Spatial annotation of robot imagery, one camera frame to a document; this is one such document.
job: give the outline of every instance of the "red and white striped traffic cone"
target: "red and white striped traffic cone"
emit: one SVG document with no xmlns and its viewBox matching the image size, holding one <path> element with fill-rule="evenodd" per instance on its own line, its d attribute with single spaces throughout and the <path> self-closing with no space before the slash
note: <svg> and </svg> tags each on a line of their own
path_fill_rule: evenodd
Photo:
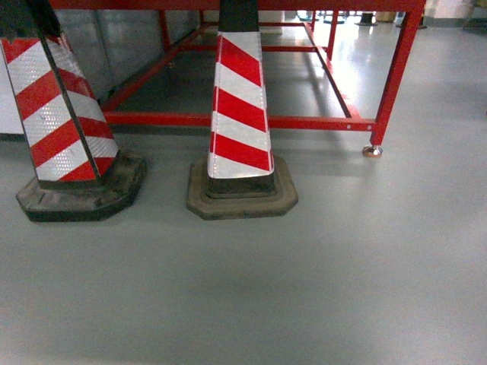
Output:
<svg viewBox="0 0 487 365">
<path fill-rule="evenodd" d="M 58 34 L 39 27 L 38 37 L 2 39 L 36 172 L 17 199 L 32 221 L 100 220 L 132 204 L 145 164 L 119 151 L 67 39 L 54 27 Z"/>
<path fill-rule="evenodd" d="M 205 219 L 262 217 L 297 202 L 285 162 L 272 155 L 257 0 L 221 0 L 210 151 L 192 166 L 188 209 Z"/>
</svg>

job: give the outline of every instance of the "red metal frame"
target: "red metal frame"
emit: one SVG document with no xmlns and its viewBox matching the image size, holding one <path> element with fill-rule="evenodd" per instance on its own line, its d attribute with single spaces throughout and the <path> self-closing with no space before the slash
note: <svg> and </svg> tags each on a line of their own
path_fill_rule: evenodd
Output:
<svg viewBox="0 0 487 365">
<path fill-rule="evenodd" d="M 193 113 L 143 113 L 143 112 L 117 112 L 124 100 L 135 93 L 145 82 L 168 65 L 179 52 L 215 50 L 216 46 L 192 44 L 192 41 L 215 23 L 204 22 L 203 10 L 218 10 L 219 0 L 50 0 L 54 8 L 77 9 L 125 9 L 160 10 L 161 28 L 163 31 L 163 46 L 166 51 L 162 60 L 149 68 L 140 78 L 131 81 L 118 90 L 105 104 L 108 123 L 113 125 L 172 125 L 172 126 L 210 126 L 211 115 Z M 333 90 L 339 100 L 345 118 L 331 117 L 305 117 L 305 116 L 269 116 L 271 128 L 283 129 L 321 129 L 339 131 L 371 132 L 372 145 L 380 145 L 389 122 L 390 114 L 399 90 L 399 84 L 406 68 L 406 62 L 412 47 L 412 42 L 418 25 L 421 21 L 425 0 L 259 0 L 261 10 L 301 10 L 301 9 L 328 9 L 333 10 L 331 31 L 327 46 L 320 46 L 314 36 L 314 23 L 316 13 L 310 23 L 262 23 L 263 27 L 304 27 L 310 38 L 312 46 L 264 46 L 264 52 L 316 52 L 325 72 L 331 82 Z M 197 10 L 200 13 L 201 27 L 187 36 L 178 44 L 171 45 L 167 36 L 167 24 L 164 11 L 166 10 Z M 338 13 L 343 10 L 362 11 L 405 11 L 406 16 L 390 66 L 384 93 L 380 101 L 375 119 L 363 119 L 351 100 L 340 88 L 339 78 L 333 72 L 331 58 L 338 24 Z"/>
</svg>

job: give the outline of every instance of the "black rubber base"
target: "black rubber base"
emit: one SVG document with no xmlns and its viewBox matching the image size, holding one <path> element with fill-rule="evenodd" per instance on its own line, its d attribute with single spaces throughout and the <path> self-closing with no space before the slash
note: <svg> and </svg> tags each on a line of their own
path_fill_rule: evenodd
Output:
<svg viewBox="0 0 487 365">
<path fill-rule="evenodd" d="M 377 23 L 355 23 L 355 25 L 359 25 L 361 27 L 376 27 Z"/>
<path fill-rule="evenodd" d="M 275 191 L 258 198 L 210 198 L 208 191 L 207 158 L 196 161 L 189 173 L 187 208 L 207 221 L 277 217 L 286 214 L 298 203 L 298 194 L 286 162 L 274 156 Z"/>
<path fill-rule="evenodd" d="M 144 175 L 144 160 L 120 151 L 101 187 L 46 190 L 34 178 L 19 191 L 17 200 L 33 222 L 101 221 L 134 202 Z"/>
</svg>

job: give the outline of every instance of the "epoxy floor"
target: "epoxy floor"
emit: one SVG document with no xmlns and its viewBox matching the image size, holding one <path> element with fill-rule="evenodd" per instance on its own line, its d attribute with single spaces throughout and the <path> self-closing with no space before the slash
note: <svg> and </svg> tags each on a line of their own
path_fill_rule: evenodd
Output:
<svg viewBox="0 0 487 365">
<path fill-rule="evenodd" d="M 337 71 L 364 116 L 398 33 L 339 26 Z M 379 160 L 361 155 L 367 133 L 272 131 L 300 197 L 284 217 L 201 220 L 184 204 L 208 130 L 142 129 L 116 135 L 148 160 L 131 208 L 32 224 L 14 198 L 27 146 L 0 141 L 0 363 L 487 364 L 486 40 L 419 31 Z M 200 111 L 211 90 L 174 95 L 212 70 L 185 57 L 161 105 Z M 265 54 L 271 113 L 339 113 L 309 57 Z"/>
</svg>

